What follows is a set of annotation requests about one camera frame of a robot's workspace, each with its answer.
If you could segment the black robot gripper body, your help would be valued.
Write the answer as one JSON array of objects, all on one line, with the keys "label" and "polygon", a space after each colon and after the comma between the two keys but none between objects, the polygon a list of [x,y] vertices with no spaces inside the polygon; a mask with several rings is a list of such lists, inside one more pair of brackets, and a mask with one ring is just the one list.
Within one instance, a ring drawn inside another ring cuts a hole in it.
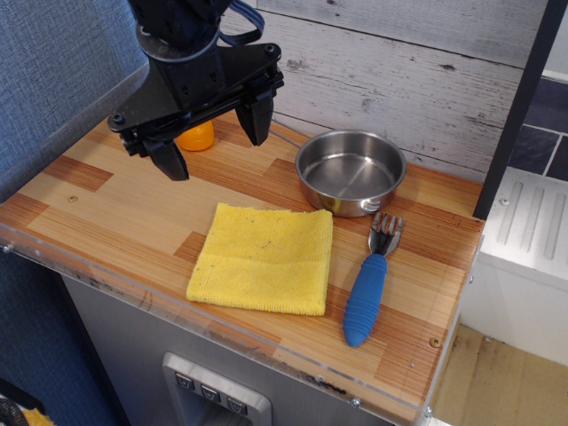
[{"label": "black robot gripper body", "polygon": [[210,40],[179,49],[149,34],[137,40],[148,74],[108,118],[129,154],[146,156],[144,141],[174,139],[260,93],[270,91],[273,100],[283,85],[274,43],[224,47]]}]

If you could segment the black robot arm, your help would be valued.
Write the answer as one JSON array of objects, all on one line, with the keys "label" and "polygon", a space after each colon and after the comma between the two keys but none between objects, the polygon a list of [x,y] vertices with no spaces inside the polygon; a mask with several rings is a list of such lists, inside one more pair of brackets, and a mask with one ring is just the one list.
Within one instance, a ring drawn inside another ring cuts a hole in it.
[{"label": "black robot arm", "polygon": [[151,158],[173,181],[187,180],[175,139],[231,110],[261,145],[284,84],[280,47],[259,41],[262,16],[242,1],[132,1],[130,8],[149,70],[108,118],[126,151]]}]

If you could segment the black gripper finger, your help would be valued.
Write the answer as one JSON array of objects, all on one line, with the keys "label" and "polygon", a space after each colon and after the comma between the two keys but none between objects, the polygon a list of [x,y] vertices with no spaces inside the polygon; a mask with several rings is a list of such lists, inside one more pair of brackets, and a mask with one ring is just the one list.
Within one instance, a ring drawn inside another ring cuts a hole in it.
[{"label": "black gripper finger", "polygon": [[153,164],[170,180],[185,181],[189,179],[185,159],[173,139],[166,141],[146,140],[143,142],[143,146]]},{"label": "black gripper finger", "polygon": [[262,145],[268,138],[273,112],[270,91],[255,95],[235,108],[242,129],[253,146]]}]

